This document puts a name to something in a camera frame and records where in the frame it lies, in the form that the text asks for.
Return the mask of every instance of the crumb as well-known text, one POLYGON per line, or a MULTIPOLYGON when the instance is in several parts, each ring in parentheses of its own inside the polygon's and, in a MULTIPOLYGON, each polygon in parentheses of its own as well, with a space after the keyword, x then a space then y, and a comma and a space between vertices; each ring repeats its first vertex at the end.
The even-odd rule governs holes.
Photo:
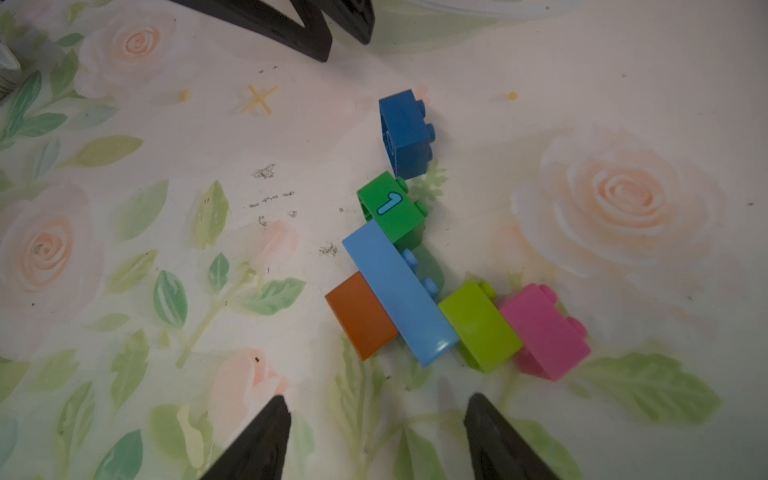
POLYGON ((179 103, 185 104, 188 101, 192 100, 192 90, 189 88, 185 88, 184 90, 179 93, 179 103))
POLYGON ((275 173, 272 172, 273 168, 275 168, 275 164, 269 164, 261 170, 256 170, 251 175, 253 175, 253 178, 272 178, 275 176, 275 173))
POLYGON ((335 257, 336 254, 339 252, 339 249, 333 243, 328 242, 327 246, 320 247, 319 249, 317 249, 317 251, 327 257, 335 257))

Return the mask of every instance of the rose print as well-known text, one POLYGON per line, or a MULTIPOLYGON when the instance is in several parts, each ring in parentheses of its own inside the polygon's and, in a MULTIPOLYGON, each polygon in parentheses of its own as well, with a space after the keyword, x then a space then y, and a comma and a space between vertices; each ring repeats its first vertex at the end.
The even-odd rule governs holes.
POLYGON ((0 356, 30 356, 56 323, 96 296, 104 253, 91 208, 73 184, 48 188, 0 213, 0 356))
POLYGON ((627 131, 585 128, 553 142, 511 203, 520 236, 507 235, 508 251, 558 267, 558 293, 592 336, 632 346, 666 319, 708 328, 696 301, 733 264, 718 248, 723 192, 699 167, 627 131))
POLYGON ((208 399, 214 441, 229 445, 275 395, 288 389, 262 350, 246 348, 225 361, 208 399))
POLYGON ((251 250, 248 263, 259 273, 279 270, 290 260, 299 246, 296 230, 281 221, 271 222, 251 250))
POLYGON ((119 97, 157 77, 174 46, 176 18, 167 12, 115 15, 79 51, 74 89, 84 97, 119 97))

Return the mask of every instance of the lime green lego brick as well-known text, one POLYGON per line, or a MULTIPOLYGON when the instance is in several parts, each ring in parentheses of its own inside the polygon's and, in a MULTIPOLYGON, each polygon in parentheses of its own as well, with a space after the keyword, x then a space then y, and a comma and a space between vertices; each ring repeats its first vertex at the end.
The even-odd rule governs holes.
POLYGON ((357 191, 366 220, 375 220, 398 251, 416 248, 422 242, 426 205, 408 197, 408 186, 384 172, 357 191))
POLYGON ((469 280, 438 304, 458 333, 467 365, 490 373, 523 347, 523 342, 493 305, 496 292, 486 282, 469 280))

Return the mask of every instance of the toy brick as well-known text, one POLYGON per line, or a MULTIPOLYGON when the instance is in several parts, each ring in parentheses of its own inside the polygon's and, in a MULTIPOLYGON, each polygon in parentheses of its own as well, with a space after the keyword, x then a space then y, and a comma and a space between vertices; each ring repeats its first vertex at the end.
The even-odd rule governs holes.
POLYGON ((523 347, 523 342, 493 305, 496 292, 487 282, 469 280, 438 304, 462 342, 467 365, 490 373, 523 347))
POLYGON ((458 342, 433 298, 438 290, 414 274, 417 261, 410 250, 402 255, 376 222, 368 222, 342 241, 349 255, 416 359, 427 367, 458 342))
POLYGON ((546 285, 532 283, 499 311, 525 347, 512 357, 524 373, 554 382, 591 352, 587 330, 555 308, 558 296, 546 285))
POLYGON ((427 208, 408 197, 402 178, 384 172, 358 190, 357 198, 366 220, 375 220, 399 252, 421 245, 427 208))
POLYGON ((398 334, 360 272, 326 295, 326 302, 362 360, 378 352, 398 334))
POLYGON ((430 143, 435 128, 426 124, 424 102, 410 90, 379 100, 384 146, 396 177, 406 180, 423 175, 432 159, 430 143))

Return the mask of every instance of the green leaf print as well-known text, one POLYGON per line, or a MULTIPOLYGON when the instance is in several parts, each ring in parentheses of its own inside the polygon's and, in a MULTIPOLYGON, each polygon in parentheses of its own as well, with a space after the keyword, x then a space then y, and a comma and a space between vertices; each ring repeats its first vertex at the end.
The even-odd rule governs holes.
POLYGON ((240 304, 253 313, 274 315, 293 305, 305 285, 305 281, 292 277, 272 280, 260 290, 246 293, 240 299, 240 304))
POLYGON ((85 128, 96 127, 115 116, 119 110, 119 108, 111 105, 96 105, 91 110, 84 111, 72 118, 67 124, 67 128, 71 128, 72 130, 84 130, 85 128))
POLYGON ((18 88, 16 96, 11 102, 11 107, 8 109, 5 130, 0 138, 11 138, 16 135, 16 132, 24 123, 24 115, 40 94, 41 85, 42 76, 39 71, 33 72, 24 80, 24 83, 18 88))
POLYGON ((148 355, 147 336, 140 329, 131 335, 122 351, 112 360, 110 371, 117 373, 117 376, 112 382, 110 394, 116 410, 133 395, 141 380, 144 379, 144 374, 147 372, 148 355))
POLYGON ((62 449, 64 471, 69 466, 69 457, 73 450, 80 447, 85 436, 91 431, 96 398, 92 382, 78 387, 61 409, 56 424, 56 435, 62 449))
POLYGON ((60 149, 61 141, 58 138, 53 138, 45 144, 40 154, 35 157, 34 163, 32 163, 32 181, 37 181, 38 178, 42 177, 45 172, 53 167, 60 149))
POLYGON ((16 132, 22 137, 42 137, 43 135, 56 130, 67 121, 64 114, 39 114, 34 117, 24 119, 21 127, 16 132))
POLYGON ((0 422, 0 469, 13 455, 18 441, 18 421, 16 418, 0 422))
POLYGON ((0 38, 6 41, 15 40, 26 35, 28 31, 28 26, 16 23, 16 19, 10 10, 5 10, 5 12, 0 14, 0 38))
POLYGON ((423 368, 421 364, 419 364, 419 361, 415 358, 411 361, 411 366, 409 368, 409 382, 406 385, 408 390, 417 390, 424 386, 425 383, 427 383, 427 380, 429 380, 429 377, 432 374, 432 366, 428 366, 427 368, 423 368))
POLYGON ((114 221, 115 238, 131 240, 141 235, 160 215, 167 195, 168 180, 161 180, 120 207, 114 221))
POLYGON ((85 10, 88 7, 87 2, 75 2, 72 5, 69 6, 69 9, 65 12, 65 20, 67 21, 67 25, 72 26, 72 24, 80 18, 80 15, 83 13, 83 10, 85 10))
POLYGON ((88 329, 94 332, 111 332, 125 325, 128 320, 129 317, 125 313, 108 313, 96 320, 88 329))
POLYGON ((85 36, 83 36, 82 33, 71 33, 69 35, 65 35, 59 38, 56 41, 56 45, 62 48, 71 47, 73 45, 76 45, 83 38, 85 38, 85 36))
POLYGON ((291 412, 288 458, 302 477, 306 474, 306 460, 314 451, 315 434, 312 427, 301 412, 291 412))
POLYGON ((181 430, 176 414, 179 407, 172 403, 158 405, 149 412, 149 427, 152 440, 157 448, 171 458, 186 460, 184 432, 181 430))
POLYGON ((341 337, 343 373, 334 377, 328 408, 351 449, 370 448, 381 419, 386 377, 376 357, 361 362, 346 336, 341 337))
POLYGON ((219 293, 227 285, 227 274, 230 272, 230 261, 219 253, 208 268, 208 284, 215 293, 219 293))
POLYGON ((203 201, 197 210, 192 226, 192 244, 202 250, 216 243, 227 223, 229 210, 230 203, 224 195, 224 189, 216 180, 203 195, 203 201))
POLYGON ((75 359, 77 353, 75 349, 66 349, 48 357, 38 378, 32 383, 32 391, 52 392, 64 386, 80 366, 80 362, 75 359))
POLYGON ((0 403, 3 403, 29 370, 29 362, 0 362, 0 403))
POLYGON ((701 425, 720 407, 720 397, 668 356, 630 353, 589 362, 578 376, 616 400, 635 419, 657 425, 701 425))
POLYGON ((141 430, 126 433, 101 460, 94 480, 134 480, 141 469, 143 457, 141 430))
POLYGON ((444 175, 447 170, 439 167, 437 161, 430 162, 427 173, 412 180, 409 192, 415 196, 416 200, 425 203, 437 200, 437 197, 442 197, 440 187, 448 181, 448 177, 444 175))
POLYGON ((531 448, 541 457, 560 480, 581 480, 581 470, 568 450, 541 423, 533 420, 509 419, 531 448))
POLYGON ((80 68, 80 61, 74 50, 70 50, 60 63, 54 65, 51 69, 51 93, 54 98, 59 98, 64 89, 72 83, 78 68, 80 68))
POLYGON ((395 480, 445 480, 445 472, 432 442, 405 427, 400 435, 392 477, 395 480))
POLYGON ((203 466, 205 446, 203 434, 190 424, 190 406, 182 405, 176 414, 181 431, 184 434, 184 448, 187 450, 187 460, 193 468, 203 466))
POLYGON ((154 283, 154 311, 165 323, 181 328, 187 321, 187 294, 181 280, 162 270, 154 283))
POLYGON ((196 422, 191 422, 203 438, 203 462, 199 468, 192 465, 187 466, 182 480, 197 480, 205 471, 207 471, 216 460, 221 456, 222 450, 214 444, 214 428, 208 421, 208 413, 204 413, 196 422))
POLYGON ((109 277, 109 293, 123 293, 143 279, 157 258, 157 249, 139 253, 118 265, 109 277))
POLYGON ((40 35, 38 35, 38 37, 35 39, 35 41, 32 43, 32 48, 34 50, 38 50, 41 46, 43 46, 46 40, 48 40, 48 33, 45 30, 43 30, 40 33, 40 35))
POLYGON ((61 167, 79 165, 81 167, 103 167, 122 160, 134 153, 144 143, 143 140, 128 135, 112 135, 97 138, 86 144, 78 153, 63 162, 61 167))
POLYGON ((10 178, 8 178, 8 175, 2 169, 0 169, 0 192, 12 187, 13 182, 10 178))

